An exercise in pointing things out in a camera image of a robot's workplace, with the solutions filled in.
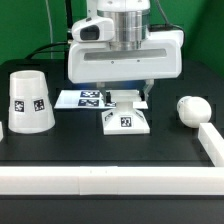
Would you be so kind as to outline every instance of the black tabletop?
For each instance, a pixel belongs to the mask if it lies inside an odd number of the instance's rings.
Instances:
[[[93,84],[73,85],[67,79],[62,60],[13,60],[1,65],[0,121],[4,128],[1,166],[213,166],[197,139],[198,130],[184,126],[176,111],[181,97],[203,97],[212,107],[211,122],[223,134],[224,79],[201,63],[184,61],[183,72],[177,79],[155,80],[149,109],[143,110],[150,134],[120,136],[105,136],[102,111],[87,109],[54,110],[56,125],[43,133],[23,135],[10,131],[9,76],[20,70],[45,73],[52,106],[63,89],[95,88]],[[113,89],[140,89],[143,85],[142,81],[107,84]],[[214,196],[1,196],[0,221],[222,223],[222,199]]]

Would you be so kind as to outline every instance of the black and white tag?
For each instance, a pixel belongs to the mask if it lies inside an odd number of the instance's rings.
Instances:
[[[108,121],[111,117],[113,117],[114,114],[113,112],[109,113],[106,117],[105,117],[105,121]]]
[[[45,109],[43,99],[33,101],[33,105],[34,105],[35,112]]]
[[[80,99],[79,107],[99,107],[99,100]]]
[[[15,100],[15,111],[16,112],[24,112],[24,101]]]
[[[112,102],[112,103],[105,103],[104,104],[105,107],[116,107],[116,103]]]
[[[81,98],[99,98],[100,92],[99,91],[82,91]]]
[[[121,117],[121,127],[122,128],[131,128],[132,127],[132,118],[131,117]]]

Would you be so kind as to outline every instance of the upside-down cup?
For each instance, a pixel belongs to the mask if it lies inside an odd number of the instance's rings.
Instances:
[[[10,75],[9,129],[32,134],[55,124],[45,75],[41,71],[18,71]]]

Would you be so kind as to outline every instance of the white ball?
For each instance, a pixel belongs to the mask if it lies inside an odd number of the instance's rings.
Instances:
[[[201,97],[183,97],[177,104],[181,121],[190,128],[198,128],[200,123],[207,123],[212,115],[209,103]]]

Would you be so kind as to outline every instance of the white paper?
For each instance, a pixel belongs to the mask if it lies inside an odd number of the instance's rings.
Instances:
[[[94,96],[91,94],[92,92],[99,93],[99,96]],[[133,107],[135,109],[148,109],[148,105],[145,101],[134,102]],[[114,108],[114,103],[105,106],[104,101],[102,100],[102,94],[98,90],[62,90],[54,108],[109,109]]]

